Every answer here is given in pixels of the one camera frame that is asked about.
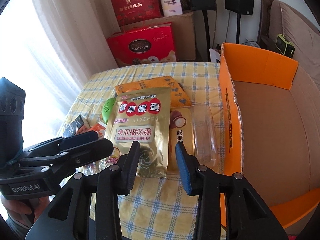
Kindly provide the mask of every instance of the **green plastic object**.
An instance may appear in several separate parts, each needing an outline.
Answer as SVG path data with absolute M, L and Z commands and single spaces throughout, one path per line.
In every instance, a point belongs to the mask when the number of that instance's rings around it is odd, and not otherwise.
M 102 118 L 105 123 L 108 122 L 111 110 L 113 108 L 113 105 L 115 104 L 116 99 L 115 98 L 109 98 L 103 105 L 102 108 Z

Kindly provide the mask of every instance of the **window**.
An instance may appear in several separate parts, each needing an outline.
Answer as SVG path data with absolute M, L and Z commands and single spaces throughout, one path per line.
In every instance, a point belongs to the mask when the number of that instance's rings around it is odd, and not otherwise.
M 10 0 L 0 15 L 0 77 L 26 91 L 24 147 L 54 138 L 80 88 L 64 68 L 32 0 Z

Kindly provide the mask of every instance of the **speaker stand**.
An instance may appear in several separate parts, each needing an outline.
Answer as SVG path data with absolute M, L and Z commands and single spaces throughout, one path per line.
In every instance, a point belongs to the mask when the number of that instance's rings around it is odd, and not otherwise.
M 241 23 L 241 14 L 237 13 L 237 36 L 236 36 L 236 44 L 239 44 L 240 39 L 240 23 Z
M 202 10 L 202 14 L 203 14 L 203 20 L 204 20 L 205 36 L 207 39 L 207 56 L 208 56 L 208 62 L 210 62 L 210 32 L 209 32 L 208 11 Z

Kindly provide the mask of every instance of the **paper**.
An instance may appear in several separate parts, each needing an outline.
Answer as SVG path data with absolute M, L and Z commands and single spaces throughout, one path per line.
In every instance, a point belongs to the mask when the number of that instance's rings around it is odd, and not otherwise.
M 214 49 L 210 49 L 210 59 L 213 63 L 220 63 L 220 54 Z

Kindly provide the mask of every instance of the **gold foil pouch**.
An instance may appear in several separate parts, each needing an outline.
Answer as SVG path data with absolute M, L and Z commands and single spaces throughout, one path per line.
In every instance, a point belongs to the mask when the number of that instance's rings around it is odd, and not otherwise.
M 127 154 L 140 142 L 137 176 L 164 179 L 168 166 L 170 87 L 148 88 L 120 94 L 112 108 L 105 138 L 112 141 L 112 155 L 100 161 L 99 170 Z

